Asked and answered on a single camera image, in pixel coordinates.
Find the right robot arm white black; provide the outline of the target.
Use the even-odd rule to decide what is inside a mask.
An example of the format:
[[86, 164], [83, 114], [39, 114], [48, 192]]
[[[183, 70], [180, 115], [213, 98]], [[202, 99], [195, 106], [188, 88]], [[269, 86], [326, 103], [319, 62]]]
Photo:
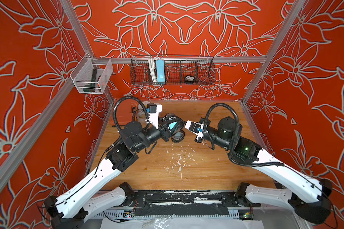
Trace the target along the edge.
[[204, 127], [201, 119], [198, 123], [186, 125], [186, 129], [196, 134], [196, 142], [207, 140], [212, 147], [218, 146], [226, 151], [233, 147], [228, 155], [231, 162], [254, 168], [283, 186], [281, 189], [269, 189], [240, 183], [235, 193], [240, 205], [259, 203], [293, 210], [313, 224], [323, 224], [330, 216], [332, 185], [324, 179], [317, 180], [294, 170], [260, 145], [241, 137], [242, 125], [232, 117], [221, 119], [217, 128]]

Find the clear black-rimmed pouch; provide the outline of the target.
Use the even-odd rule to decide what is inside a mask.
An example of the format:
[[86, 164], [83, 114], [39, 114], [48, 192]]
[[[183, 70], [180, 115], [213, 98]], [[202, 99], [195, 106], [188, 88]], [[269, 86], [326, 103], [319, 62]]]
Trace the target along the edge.
[[179, 131], [179, 132], [177, 132], [171, 136], [171, 140], [174, 143], [179, 143], [179, 142], [183, 141], [184, 137], [185, 137], [184, 131]]
[[174, 113], [168, 113], [161, 119], [161, 125], [164, 124], [167, 125], [171, 135], [176, 134], [185, 126], [185, 122]]

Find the teal charger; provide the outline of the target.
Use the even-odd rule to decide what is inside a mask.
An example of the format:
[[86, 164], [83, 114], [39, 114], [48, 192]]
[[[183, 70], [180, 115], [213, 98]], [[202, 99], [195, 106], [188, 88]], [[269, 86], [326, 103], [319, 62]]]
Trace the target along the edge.
[[169, 129], [171, 132], [176, 131], [179, 127], [179, 121], [173, 122], [169, 124]]

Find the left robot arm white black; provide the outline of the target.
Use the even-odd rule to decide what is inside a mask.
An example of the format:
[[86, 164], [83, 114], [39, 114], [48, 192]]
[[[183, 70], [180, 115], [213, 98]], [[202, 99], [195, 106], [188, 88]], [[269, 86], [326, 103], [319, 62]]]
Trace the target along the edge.
[[139, 157], [138, 152], [153, 149], [159, 139], [169, 141], [177, 130], [177, 120], [166, 120], [159, 127], [142, 127], [132, 121], [118, 127], [119, 138], [106, 150], [106, 156], [96, 169], [60, 196], [44, 201], [54, 229], [79, 229], [95, 215], [108, 208], [133, 201], [134, 191], [127, 182], [102, 195], [96, 193], [116, 178]]

